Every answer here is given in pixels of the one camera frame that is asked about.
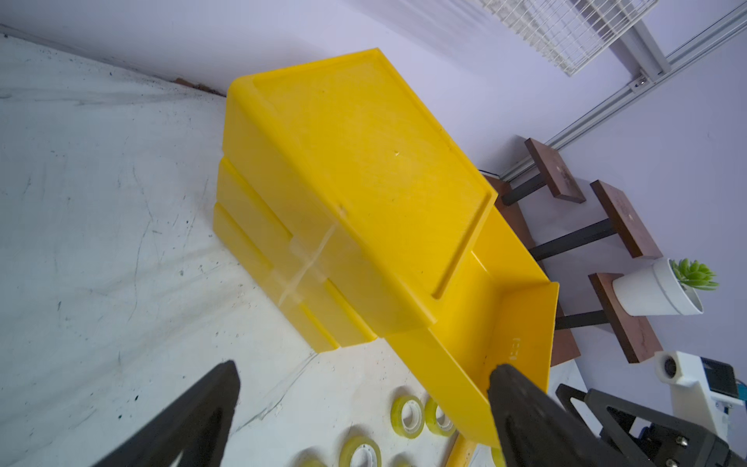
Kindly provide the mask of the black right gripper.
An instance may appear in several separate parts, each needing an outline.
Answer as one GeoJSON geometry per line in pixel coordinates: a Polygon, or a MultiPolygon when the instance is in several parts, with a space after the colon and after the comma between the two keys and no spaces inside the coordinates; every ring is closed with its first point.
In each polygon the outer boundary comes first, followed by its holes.
{"type": "Polygon", "coordinates": [[[565,383],[559,404],[633,466],[744,466],[746,460],[708,429],[591,389],[565,383]]]}

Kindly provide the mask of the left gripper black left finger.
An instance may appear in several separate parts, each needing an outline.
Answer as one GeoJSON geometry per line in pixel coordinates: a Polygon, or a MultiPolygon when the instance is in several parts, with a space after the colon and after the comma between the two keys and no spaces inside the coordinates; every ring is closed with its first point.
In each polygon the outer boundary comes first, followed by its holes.
{"type": "Polygon", "coordinates": [[[239,391],[235,362],[217,365],[97,465],[219,466],[239,391]]]}

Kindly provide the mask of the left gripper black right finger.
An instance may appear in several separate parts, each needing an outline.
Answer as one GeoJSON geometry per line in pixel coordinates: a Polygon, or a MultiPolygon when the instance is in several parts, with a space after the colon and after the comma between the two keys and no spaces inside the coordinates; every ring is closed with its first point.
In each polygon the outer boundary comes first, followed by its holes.
{"type": "Polygon", "coordinates": [[[508,466],[628,465],[510,364],[491,372],[487,396],[508,466]]]}

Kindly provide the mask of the yellow plastic drawer cabinet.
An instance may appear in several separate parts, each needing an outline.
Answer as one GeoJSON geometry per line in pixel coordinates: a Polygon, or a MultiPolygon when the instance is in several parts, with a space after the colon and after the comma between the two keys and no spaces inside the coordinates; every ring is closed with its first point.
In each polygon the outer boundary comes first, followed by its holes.
{"type": "Polygon", "coordinates": [[[379,50],[229,87],[213,229],[317,352],[436,323],[495,197],[379,50]]]}

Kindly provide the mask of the yellow top drawer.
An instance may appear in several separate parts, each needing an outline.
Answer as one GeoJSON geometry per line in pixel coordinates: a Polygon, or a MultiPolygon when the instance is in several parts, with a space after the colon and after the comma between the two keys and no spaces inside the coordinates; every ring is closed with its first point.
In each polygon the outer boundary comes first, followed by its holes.
{"type": "Polygon", "coordinates": [[[492,210],[449,284],[444,314],[387,342],[466,439],[497,447],[489,376],[511,364],[548,388],[558,295],[558,284],[492,210]]]}

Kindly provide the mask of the blue yellow garden fork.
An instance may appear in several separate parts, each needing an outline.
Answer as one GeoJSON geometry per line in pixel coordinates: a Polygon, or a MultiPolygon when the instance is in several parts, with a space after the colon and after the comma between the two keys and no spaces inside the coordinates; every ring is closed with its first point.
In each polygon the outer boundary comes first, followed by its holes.
{"type": "Polygon", "coordinates": [[[445,467],[470,467],[478,444],[458,434],[447,455],[445,467]]]}

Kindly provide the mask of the brown wooden step shelf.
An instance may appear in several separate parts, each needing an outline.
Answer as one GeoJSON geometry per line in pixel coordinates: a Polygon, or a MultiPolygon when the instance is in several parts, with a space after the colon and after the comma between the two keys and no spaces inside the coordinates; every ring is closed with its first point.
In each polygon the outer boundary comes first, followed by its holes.
{"type": "MultiPolygon", "coordinates": [[[[614,241],[634,259],[657,260],[663,256],[624,191],[601,180],[591,182],[591,190],[604,210],[604,219],[552,241],[537,243],[519,207],[521,200],[543,188],[548,188],[556,200],[566,204],[584,204],[586,197],[558,150],[533,138],[525,140],[524,145],[538,167],[536,175],[517,187],[495,175],[487,174],[486,179],[498,192],[496,208],[541,269],[546,268],[548,259],[569,252],[584,266],[589,266],[594,261],[593,254],[598,251],[591,245],[599,241],[603,244],[614,241]]],[[[561,307],[556,310],[552,366],[582,355],[572,334],[574,329],[609,326],[626,360],[632,365],[649,361],[663,349],[646,317],[634,317],[624,311],[613,290],[613,281],[621,276],[619,272],[593,272],[589,275],[591,287],[601,305],[599,311],[566,314],[561,307]]]]}

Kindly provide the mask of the white potted succulent plant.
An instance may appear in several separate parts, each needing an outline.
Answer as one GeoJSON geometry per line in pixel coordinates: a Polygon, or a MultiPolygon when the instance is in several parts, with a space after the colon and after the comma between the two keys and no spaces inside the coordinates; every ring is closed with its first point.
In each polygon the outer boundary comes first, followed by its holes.
{"type": "Polygon", "coordinates": [[[661,258],[650,266],[616,278],[615,295],[631,316],[701,315],[698,291],[715,291],[716,274],[698,261],[661,258]]]}

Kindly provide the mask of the aluminium frame rail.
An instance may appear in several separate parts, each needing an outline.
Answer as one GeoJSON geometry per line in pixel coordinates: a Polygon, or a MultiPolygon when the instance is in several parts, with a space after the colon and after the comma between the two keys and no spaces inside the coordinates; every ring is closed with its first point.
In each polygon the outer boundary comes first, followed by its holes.
{"type": "Polygon", "coordinates": [[[610,47],[630,77],[546,140],[563,149],[746,31],[744,1],[661,1],[610,47]]]}

